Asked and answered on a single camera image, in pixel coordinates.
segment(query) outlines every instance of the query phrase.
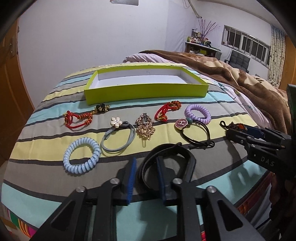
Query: blue spiral hair tie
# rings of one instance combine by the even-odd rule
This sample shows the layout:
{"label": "blue spiral hair tie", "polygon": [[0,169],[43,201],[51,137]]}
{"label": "blue spiral hair tie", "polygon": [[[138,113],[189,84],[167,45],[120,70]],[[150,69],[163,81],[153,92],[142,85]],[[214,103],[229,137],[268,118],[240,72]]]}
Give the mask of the blue spiral hair tie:
{"label": "blue spiral hair tie", "polygon": [[[91,156],[91,158],[88,161],[86,161],[83,164],[71,165],[70,164],[70,156],[71,156],[72,152],[76,148],[78,148],[79,146],[84,145],[84,144],[92,147],[92,149],[94,150],[93,155]],[[101,153],[102,153],[102,151],[100,149],[100,146],[98,145],[98,143],[94,139],[89,138],[89,137],[79,138],[76,141],[72,142],[71,145],[66,149],[65,154],[64,154],[64,158],[63,158],[64,167],[68,172],[71,172],[73,174],[86,173],[87,171],[94,168],[94,166],[99,161]]]}

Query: black hair tie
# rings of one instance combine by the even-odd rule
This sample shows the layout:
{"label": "black hair tie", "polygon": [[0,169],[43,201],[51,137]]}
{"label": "black hair tie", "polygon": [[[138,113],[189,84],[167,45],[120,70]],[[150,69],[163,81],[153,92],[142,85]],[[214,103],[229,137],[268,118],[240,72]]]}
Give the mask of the black hair tie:
{"label": "black hair tie", "polygon": [[[196,141],[184,134],[184,129],[187,126],[190,126],[190,124],[192,124],[192,123],[190,123],[191,121],[192,121],[192,123],[200,124],[205,129],[205,131],[207,133],[207,140],[206,141]],[[181,136],[185,140],[187,140],[189,143],[193,144],[194,147],[189,148],[189,149],[200,148],[200,149],[205,150],[207,148],[213,148],[215,146],[215,142],[213,140],[211,140],[210,131],[209,131],[208,127],[199,120],[192,120],[191,118],[186,118],[186,119],[182,118],[182,119],[179,119],[176,121],[175,127],[176,127],[176,129],[180,130]]]}

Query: metal screw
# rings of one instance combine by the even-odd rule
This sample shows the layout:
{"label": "metal screw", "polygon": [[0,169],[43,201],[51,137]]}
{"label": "metal screw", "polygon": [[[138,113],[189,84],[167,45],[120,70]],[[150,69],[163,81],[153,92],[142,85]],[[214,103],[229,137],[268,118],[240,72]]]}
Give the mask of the metal screw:
{"label": "metal screw", "polygon": [[112,184],[118,184],[118,183],[120,183],[120,180],[119,180],[118,178],[112,178],[112,179],[110,180],[110,182],[111,182]]}
{"label": "metal screw", "polygon": [[213,187],[213,186],[209,186],[209,187],[207,187],[207,191],[211,192],[211,193],[214,193],[214,192],[217,191],[217,189],[215,187]]}
{"label": "metal screw", "polygon": [[84,192],[85,191],[85,187],[84,186],[80,186],[76,188],[76,192]]}
{"label": "metal screw", "polygon": [[180,178],[175,178],[174,180],[173,180],[173,183],[175,183],[175,184],[181,184],[183,181],[182,181],[182,179],[180,179]]}

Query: brown blanket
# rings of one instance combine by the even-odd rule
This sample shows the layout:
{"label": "brown blanket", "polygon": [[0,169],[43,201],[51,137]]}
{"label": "brown blanket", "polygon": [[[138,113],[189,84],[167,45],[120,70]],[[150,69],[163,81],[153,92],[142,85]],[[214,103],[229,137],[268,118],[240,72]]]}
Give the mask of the brown blanket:
{"label": "brown blanket", "polygon": [[185,64],[205,76],[234,87],[260,109],[276,130],[284,133],[290,132],[291,116],[288,103],[266,80],[235,69],[216,58],[162,50],[147,50],[141,53],[152,53],[164,59]]}

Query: purple spiral hair tie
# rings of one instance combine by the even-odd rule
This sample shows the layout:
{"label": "purple spiral hair tie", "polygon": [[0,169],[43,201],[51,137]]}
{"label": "purple spiral hair tie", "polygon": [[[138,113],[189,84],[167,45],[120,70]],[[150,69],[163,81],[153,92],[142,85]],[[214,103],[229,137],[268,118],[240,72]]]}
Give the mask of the purple spiral hair tie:
{"label": "purple spiral hair tie", "polygon": [[[194,114],[192,114],[192,112],[191,112],[192,110],[200,111],[205,116],[205,119],[196,117]],[[205,125],[209,124],[209,122],[211,121],[210,112],[206,108],[204,108],[203,106],[198,105],[198,104],[190,104],[189,106],[187,106],[184,114],[185,114],[185,116],[187,118],[191,118],[193,120],[201,121]]]}

